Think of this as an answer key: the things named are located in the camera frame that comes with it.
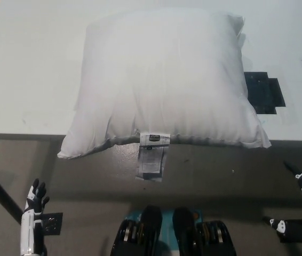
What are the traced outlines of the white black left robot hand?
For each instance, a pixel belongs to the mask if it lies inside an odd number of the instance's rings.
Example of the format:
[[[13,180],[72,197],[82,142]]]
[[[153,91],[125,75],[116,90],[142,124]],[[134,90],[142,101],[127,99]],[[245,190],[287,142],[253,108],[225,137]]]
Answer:
[[[44,245],[43,212],[50,198],[45,195],[45,183],[35,179],[21,217],[20,255],[47,255]]]

